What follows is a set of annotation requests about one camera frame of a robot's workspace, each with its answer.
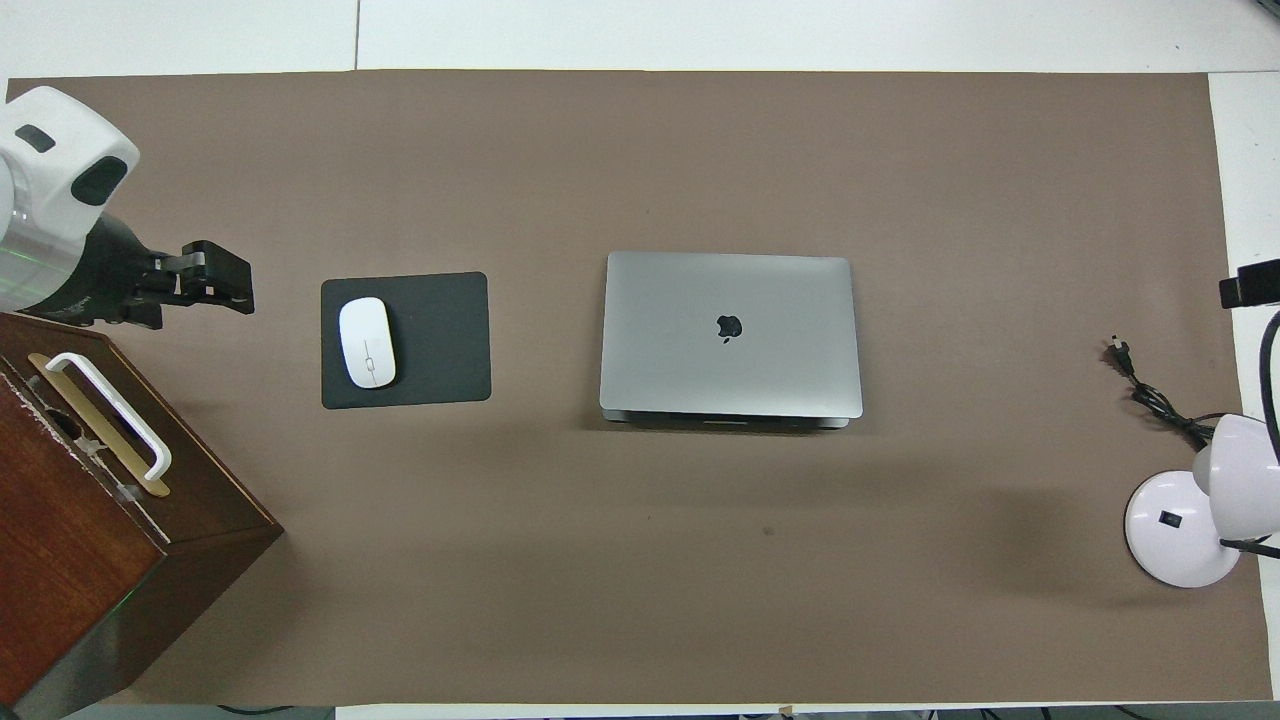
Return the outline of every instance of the wooden box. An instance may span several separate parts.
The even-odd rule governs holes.
[[[92,369],[32,359],[64,352],[161,438],[159,483],[142,470],[161,454]],[[106,337],[0,314],[0,716],[124,688],[280,533]]]

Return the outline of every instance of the apple logo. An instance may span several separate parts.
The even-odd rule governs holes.
[[[721,315],[716,322],[721,327],[719,337],[724,338],[724,342],[742,334],[742,320],[739,320],[737,315]]]

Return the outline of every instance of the brown tabletop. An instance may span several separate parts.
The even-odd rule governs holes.
[[[257,292],[108,331],[287,528],[131,700],[1271,697],[1256,562],[1176,591],[1126,552],[1192,451],[1101,361],[1239,407],[1203,76],[51,85],[142,149],[110,211]],[[867,415],[605,423],[612,250],[849,258]],[[467,270],[488,401],[321,407],[321,282]]]

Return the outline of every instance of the white mouse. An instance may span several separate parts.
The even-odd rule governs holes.
[[[338,311],[338,337],[351,382],[372,389],[396,379],[392,328],[381,300],[360,297],[343,305]]]

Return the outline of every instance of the laptop lid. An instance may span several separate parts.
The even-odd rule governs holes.
[[[844,258],[613,252],[600,409],[635,416],[863,414]]]

